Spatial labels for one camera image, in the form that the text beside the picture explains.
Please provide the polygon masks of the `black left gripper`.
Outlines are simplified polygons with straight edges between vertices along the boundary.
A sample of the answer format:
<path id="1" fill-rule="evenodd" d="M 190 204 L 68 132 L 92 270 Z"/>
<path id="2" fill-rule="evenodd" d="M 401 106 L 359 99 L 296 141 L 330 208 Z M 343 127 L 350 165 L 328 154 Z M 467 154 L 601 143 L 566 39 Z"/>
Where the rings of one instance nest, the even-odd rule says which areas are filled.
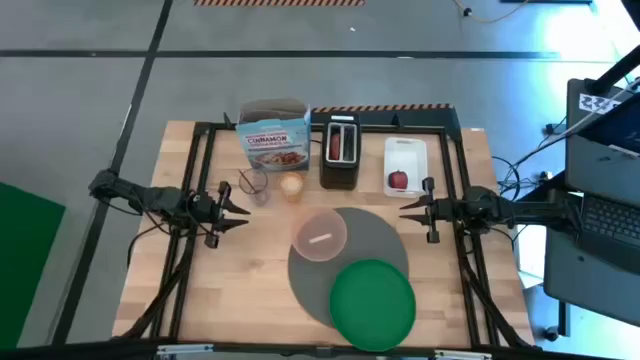
<path id="1" fill-rule="evenodd" d="M 231 186 L 227 181 L 222 181 L 218 187 L 218 201 L 215 201 L 207 191 L 195 193 L 192 196 L 192 217 L 204 230 L 204 243 L 209 248 L 217 248 L 220 236 L 225 232 L 249 223 L 248 220 L 225 218 L 224 209 L 230 213 L 250 215 L 249 211 L 231 201 L 230 194 Z"/>

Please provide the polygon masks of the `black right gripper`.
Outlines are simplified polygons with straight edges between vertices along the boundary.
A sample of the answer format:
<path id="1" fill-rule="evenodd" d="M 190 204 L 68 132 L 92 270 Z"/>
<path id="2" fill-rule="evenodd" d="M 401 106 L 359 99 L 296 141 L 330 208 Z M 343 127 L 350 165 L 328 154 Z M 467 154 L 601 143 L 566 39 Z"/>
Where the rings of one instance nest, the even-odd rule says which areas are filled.
<path id="1" fill-rule="evenodd" d="M 401 210 L 425 207 L 425 214 L 400 215 L 400 218 L 416 221 L 422 226 L 428 226 L 427 242 L 437 244 L 440 242 L 440 234 L 437 230 L 436 221 L 443 220 L 444 217 L 439 213 L 437 201 L 434 197 L 435 180 L 433 177 L 426 177 L 422 181 L 423 190 L 426 195 L 420 196 L 415 202 L 402 206 Z"/>

